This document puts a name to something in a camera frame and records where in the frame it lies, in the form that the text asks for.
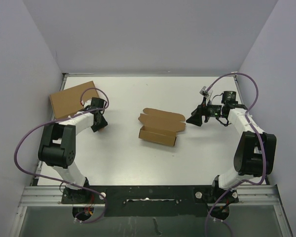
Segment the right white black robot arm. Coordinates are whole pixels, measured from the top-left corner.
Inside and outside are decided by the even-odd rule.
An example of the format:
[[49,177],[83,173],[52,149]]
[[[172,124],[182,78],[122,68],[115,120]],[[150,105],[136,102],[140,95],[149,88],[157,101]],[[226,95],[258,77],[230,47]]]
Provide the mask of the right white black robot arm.
[[222,175],[215,177],[209,190],[210,198],[222,201],[242,181],[251,182],[253,178],[264,179],[272,172],[277,138],[266,133],[249,116],[248,108],[236,100],[235,91],[224,91],[221,104],[214,105],[211,93],[202,89],[202,103],[191,113],[187,123],[201,126],[210,118],[215,118],[221,125],[233,125],[240,134],[233,167]]

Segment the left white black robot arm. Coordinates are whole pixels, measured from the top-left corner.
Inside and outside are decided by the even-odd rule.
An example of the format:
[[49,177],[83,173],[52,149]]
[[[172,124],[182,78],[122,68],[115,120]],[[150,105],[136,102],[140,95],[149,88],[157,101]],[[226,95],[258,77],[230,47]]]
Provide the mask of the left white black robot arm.
[[82,175],[74,159],[76,156],[76,136],[91,128],[93,132],[106,127],[104,118],[108,102],[93,97],[86,101],[83,109],[66,120],[45,125],[38,150],[38,159],[51,166],[73,190],[73,197],[80,203],[90,198],[90,190],[85,187],[87,178]]

